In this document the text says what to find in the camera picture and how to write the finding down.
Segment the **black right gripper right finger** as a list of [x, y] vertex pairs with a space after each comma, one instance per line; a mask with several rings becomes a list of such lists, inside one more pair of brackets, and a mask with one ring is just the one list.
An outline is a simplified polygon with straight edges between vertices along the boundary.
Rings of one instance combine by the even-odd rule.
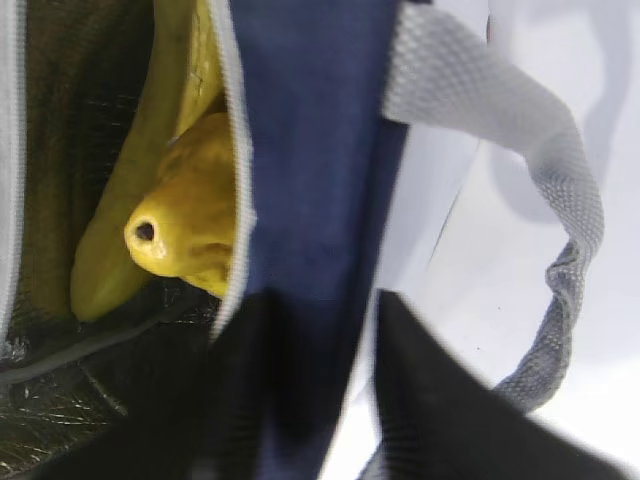
[[624, 479], [482, 386], [400, 296], [378, 303], [375, 479]]

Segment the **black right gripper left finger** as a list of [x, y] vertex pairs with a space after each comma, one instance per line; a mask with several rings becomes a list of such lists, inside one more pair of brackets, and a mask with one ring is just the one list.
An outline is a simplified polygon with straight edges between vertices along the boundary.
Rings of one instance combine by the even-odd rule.
[[36, 479], [253, 479], [266, 391], [269, 300], [246, 297], [214, 344], [130, 413]]

